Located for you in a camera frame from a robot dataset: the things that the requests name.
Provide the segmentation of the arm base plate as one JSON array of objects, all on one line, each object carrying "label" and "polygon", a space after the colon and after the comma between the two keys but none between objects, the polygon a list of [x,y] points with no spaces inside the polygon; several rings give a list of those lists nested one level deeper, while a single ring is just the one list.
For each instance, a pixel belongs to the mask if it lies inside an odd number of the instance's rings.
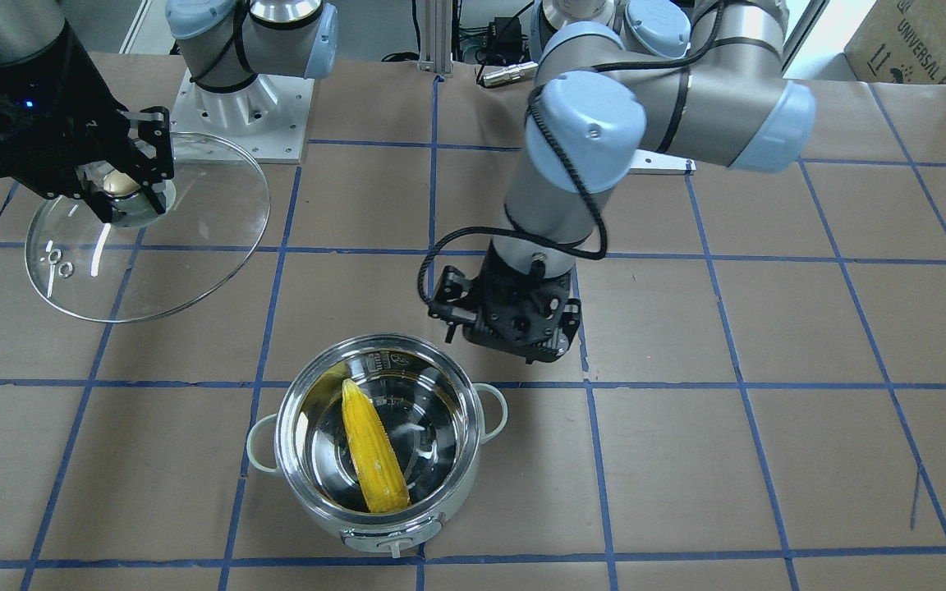
[{"label": "arm base plate", "polygon": [[691,158],[669,156],[669,154],[642,149],[635,151],[628,168],[630,175],[651,176],[691,175],[695,171],[697,171],[697,165]]},{"label": "arm base plate", "polygon": [[172,132],[203,132],[246,149],[259,163],[300,164],[315,80],[260,75],[246,89],[210,93],[181,78]]}]

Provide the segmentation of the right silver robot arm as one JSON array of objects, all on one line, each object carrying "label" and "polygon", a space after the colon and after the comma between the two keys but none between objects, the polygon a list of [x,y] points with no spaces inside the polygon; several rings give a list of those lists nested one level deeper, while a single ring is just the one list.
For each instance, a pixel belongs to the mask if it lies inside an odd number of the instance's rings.
[{"label": "right silver robot arm", "polygon": [[[169,1],[199,96],[240,98],[267,75],[323,79],[337,56],[325,1]],[[56,1],[0,1],[0,178],[142,227],[173,205],[170,113],[113,97]]]}]

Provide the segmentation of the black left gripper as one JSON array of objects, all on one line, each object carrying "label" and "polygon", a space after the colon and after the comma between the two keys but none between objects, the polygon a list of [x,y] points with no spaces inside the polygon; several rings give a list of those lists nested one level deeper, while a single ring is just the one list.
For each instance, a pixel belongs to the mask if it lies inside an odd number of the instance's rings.
[{"label": "black left gripper", "polygon": [[457,267],[444,266],[428,314],[457,329],[472,344],[522,358],[528,364],[554,363],[571,350],[581,328],[581,300],[573,298],[570,273],[545,276],[544,262],[518,272],[494,247],[480,273],[469,279]]}]

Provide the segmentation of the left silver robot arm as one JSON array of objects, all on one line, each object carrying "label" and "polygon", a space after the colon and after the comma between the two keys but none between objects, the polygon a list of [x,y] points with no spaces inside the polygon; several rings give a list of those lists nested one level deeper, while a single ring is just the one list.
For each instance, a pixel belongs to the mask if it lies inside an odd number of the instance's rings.
[{"label": "left silver robot arm", "polygon": [[502,224],[431,247],[416,279],[428,315],[529,363],[562,358],[581,326],[572,269],[607,255],[602,209],[637,150],[766,173],[800,156],[817,102],[783,75],[788,19],[784,1],[626,1],[615,24],[559,26]]}]

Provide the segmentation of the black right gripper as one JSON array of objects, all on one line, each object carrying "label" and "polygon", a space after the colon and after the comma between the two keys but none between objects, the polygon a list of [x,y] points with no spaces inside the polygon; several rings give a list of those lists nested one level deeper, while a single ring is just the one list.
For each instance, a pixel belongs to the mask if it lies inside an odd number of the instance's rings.
[{"label": "black right gripper", "polygon": [[[106,224],[165,216],[176,201],[169,117],[125,111],[64,25],[33,56],[0,58],[0,178],[78,199]],[[98,162],[113,168],[82,168]]]}]

